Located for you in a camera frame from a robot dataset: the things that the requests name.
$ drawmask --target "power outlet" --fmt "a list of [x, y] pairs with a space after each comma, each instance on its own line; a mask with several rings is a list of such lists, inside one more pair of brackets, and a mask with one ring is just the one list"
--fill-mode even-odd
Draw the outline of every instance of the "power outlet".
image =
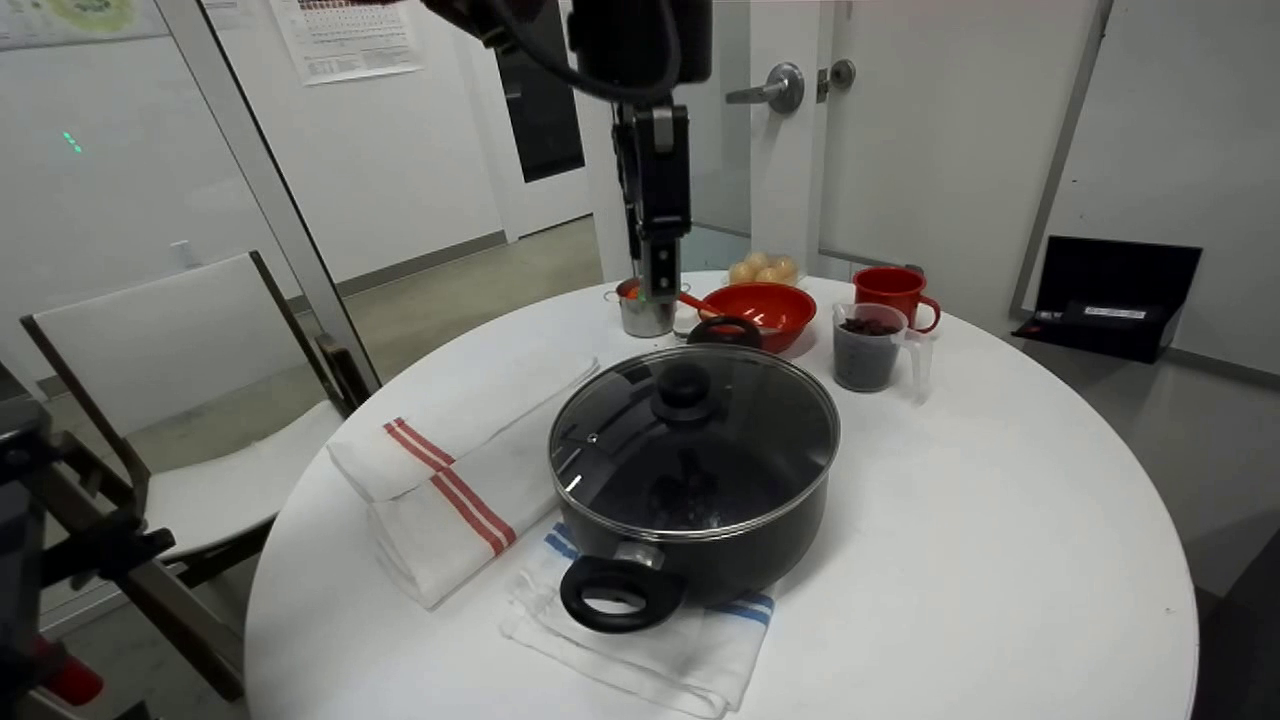
[[194, 246], [189, 240], [166, 243], [175, 267], [200, 267]]

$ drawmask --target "glass lid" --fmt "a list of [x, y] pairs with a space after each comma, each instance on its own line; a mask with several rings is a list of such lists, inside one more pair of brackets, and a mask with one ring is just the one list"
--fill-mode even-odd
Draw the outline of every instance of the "glass lid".
[[703, 343], [584, 383], [551, 422], [551, 472], [605, 523], [694, 531], [783, 511], [822, 478], [836, 442], [841, 417], [808, 371]]

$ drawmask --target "lid knob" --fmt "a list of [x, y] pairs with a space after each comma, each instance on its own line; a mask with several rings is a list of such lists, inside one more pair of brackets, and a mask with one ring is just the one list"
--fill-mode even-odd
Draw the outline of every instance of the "lid knob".
[[694, 365], [669, 365], [654, 374], [654, 417], [669, 422], [703, 422], [710, 417], [710, 381]]

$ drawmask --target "red stripe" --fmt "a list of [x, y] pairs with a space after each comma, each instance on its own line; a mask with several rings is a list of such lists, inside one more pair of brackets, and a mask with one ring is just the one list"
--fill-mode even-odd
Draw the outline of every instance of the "red stripe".
[[476, 534], [485, 534], [485, 545], [493, 547], [493, 557], [501, 557], [501, 551], [502, 551], [502, 541], [470, 511], [470, 502], [465, 502], [441, 474], [432, 474], [432, 482], [436, 482], [441, 494], [457, 509], [457, 516], [468, 520]]
[[[382, 428], [402, 452], [436, 467], [436, 457], [426, 457], [407, 434], [398, 434], [394, 422], [382, 422]], [[432, 474], [436, 491], [457, 509], [461, 520], [470, 523], [470, 531], [493, 547], [493, 557], [516, 545], [516, 531], [446, 464], [436, 472], [441, 472]]]
[[402, 442], [415, 460], [422, 460], [432, 472], [446, 467], [432, 448], [415, 442], [398, 422], [382, 422], [394, 442]]
[[508, 541], [508, 547], [516, 545], [516, 531], [508, 520], [501, 520], [465, 474], [457, 474], [457, 467], [441, 467], [441, 478], [446, 478], [465, 498], [470, 498], [470, 509]]
[[419, 448], [436, 452], [444, 464], [451, 464], [451, 457], [432, 442], [422, 433], [415, 433], [402, 417], [394, 417], [394, 428], [407, 433]]

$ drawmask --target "white towel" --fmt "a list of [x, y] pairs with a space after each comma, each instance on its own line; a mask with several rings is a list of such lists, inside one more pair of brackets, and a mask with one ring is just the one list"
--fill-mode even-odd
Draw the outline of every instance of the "white towel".
[[372, 529], [415, 598], [436, 608], [557, 502], [548, 433], [570, 388], [457, 464], [419, 452], [419, 482], [372, 502]]
[[551, 421], [579, 381], [592, 374], [592, 365], [568, 368], [558, 374], [570, 381], [558, 381], [551, 395], [539, 395], [516, 421], [510, 403], [502, 403], [508, 422], [457, 460], [402, 417], [378, 422], [374, 434], [364, 433], [364, 442], [326, 442], [333, 464], [366, 494], [372, 541], [382, 547], [388, 570], [422, 608], [446, 598], [551, 511]]
[[372, 395], [372, 409], [364, 409], [372, 421], [337, 433], [326, 457], [366, 502], [392, 498], [426, 478], [422, 457], [457, 464], [457, 457], [548, 403], [548, 395], [592, 381], [594, 368], [600, 365], [584, 355], [539, 350], [524, 355], [521, 371], [508, 374], [432, 383], [426, 395]]
[[535, 647], [600, 684], [687, 717], [725, 717], [743, 702], [770, 621], [767, 594], [715, 608], [684, 604], [654, 626], [605, 636], [558, 608], [558, 577], [574, 547], [551, 529], [535, 560], [516, 577], [502, 636]]

